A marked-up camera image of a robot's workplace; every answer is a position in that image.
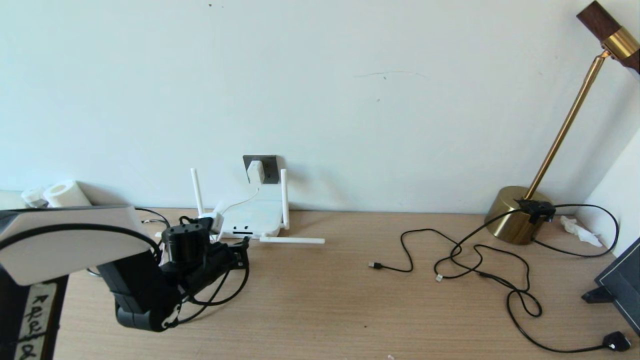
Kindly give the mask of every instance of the black plug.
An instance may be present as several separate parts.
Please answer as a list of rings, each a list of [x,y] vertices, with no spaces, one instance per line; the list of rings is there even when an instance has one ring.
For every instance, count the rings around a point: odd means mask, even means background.
[[[602,345],[612,351],[627,351],[631,347],[631,341],[620,331],[612,332],[605,336]]]

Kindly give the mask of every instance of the white router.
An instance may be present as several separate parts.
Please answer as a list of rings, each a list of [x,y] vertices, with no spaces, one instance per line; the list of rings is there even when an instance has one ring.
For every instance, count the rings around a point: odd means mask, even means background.
[[[324,244],[317,238],[279,238],[280,229],[289,229],[289,196],[287,193],[287,169],[280,169],[280,194],[277,184],[264,184],[262,162],[254,160],[247,169],[250,183],[257,184],[256,192],[249,199],[226,206],[219,202],[212,213],[204,213],[198,172],[191,169],[193,190],[198,205],[198,217],[214,219],[212,230],[220,238],[244,238],[250,236],[261,242]]]

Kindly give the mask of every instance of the white plug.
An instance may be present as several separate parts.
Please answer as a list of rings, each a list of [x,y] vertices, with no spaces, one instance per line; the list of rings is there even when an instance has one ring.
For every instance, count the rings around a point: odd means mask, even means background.
[[[249,177],[249,183],[256,188],[264,184],[264,167],[262,166],[262,161],[253,160],[246,169],[246,174]]]

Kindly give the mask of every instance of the black clip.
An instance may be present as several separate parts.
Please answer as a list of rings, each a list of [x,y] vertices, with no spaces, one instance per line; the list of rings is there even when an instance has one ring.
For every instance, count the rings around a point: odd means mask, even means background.
[[[549,201],[520,199],[516,202],[525,214],[529,214],[529,222],[532,224],[538,222],[541,217],[544,218],[544,221],[551,222],[556,214],[556,207],[551,205]]]

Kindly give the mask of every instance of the toilet paper roll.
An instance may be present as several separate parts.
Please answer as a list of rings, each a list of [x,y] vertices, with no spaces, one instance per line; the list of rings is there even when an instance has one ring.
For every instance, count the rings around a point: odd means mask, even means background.
[[[44,191],[44,198],[52,208],[65,206],[91,206],[91,202],[84,196],[80,186],[73,181],[62,181]]]

